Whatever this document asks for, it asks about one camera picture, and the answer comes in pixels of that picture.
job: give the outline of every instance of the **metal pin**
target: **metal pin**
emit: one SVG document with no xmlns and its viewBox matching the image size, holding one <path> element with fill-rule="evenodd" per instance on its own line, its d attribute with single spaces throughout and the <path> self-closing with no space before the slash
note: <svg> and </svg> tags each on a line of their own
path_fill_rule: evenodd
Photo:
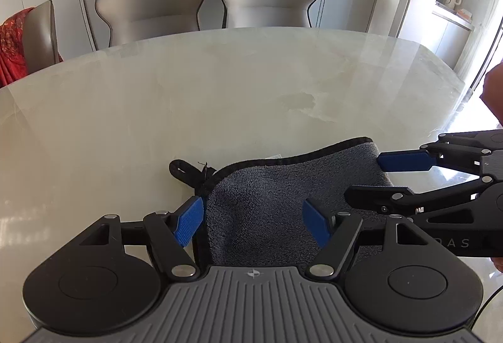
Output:
<svg viewBox="0 0 503 343">
<path fill-rule="evenodd" d="M 171 273 L 179 278 L 188 278 L 196 273 L 196 268 L 192 265 L 177 265 L 171 269 Z"/>
<path fill-rule="evenodd" d="M 334 274 L 334 268 L 330 265 L 316 264 L 309 268 L 309 272 L 314 276 L 326 277 Z"/>
</svg>

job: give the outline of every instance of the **black cable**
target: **black cable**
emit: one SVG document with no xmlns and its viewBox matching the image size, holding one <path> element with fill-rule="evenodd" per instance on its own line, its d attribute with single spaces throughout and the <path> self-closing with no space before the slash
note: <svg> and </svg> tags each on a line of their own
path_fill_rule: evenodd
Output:
<svg viewBox="0 0 503 343">
<path fill-rule="evenodd" d="M 485 307 L 489 304 L 490 301 L 492 301 L 492 299 L 503 289 L 503 285 L 501 285 L 498 289 L 496 289 L 496 291 L 489 297 L 489 299 L 486 300 L 486 302 L 482 305 L 481 309 L 478 311 L 477 313 L 477 316 L 475 317 L 475 319 L 473 320 L 472 322 L 472 327 L 475 326 L 475 322 L 478 320 L 480 314 L 482 313 L 482 311 L 485 309 Z"/>
</svg>

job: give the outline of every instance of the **table surface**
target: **table surface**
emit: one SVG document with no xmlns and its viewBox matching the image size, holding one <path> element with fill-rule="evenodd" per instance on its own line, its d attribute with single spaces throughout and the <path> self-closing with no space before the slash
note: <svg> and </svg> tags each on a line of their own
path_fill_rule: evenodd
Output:
<svg viewBox="0 0 503 343">
<path fill-rule="evenodd" d="M 140 41 L 0 89 L 0 341 L 33 330 L 23 281 L 82 229 L 192 195 L 169 174 L 173 159 L 218 169 L 356 136 L 381 151 L 417 148 L 446 128 L 463 89 L 417 43 L 294 28 Z M 438 172 L 392 180 L 415 191 L 448 182 Z"/>
<path fill-rule="evenodd" d="M 501 342 L 503 335 L 503 291 L 495 291 L 495 296 L 483 307 L 473 325 L 473 331 L 484 342 Z"/>
</svg>

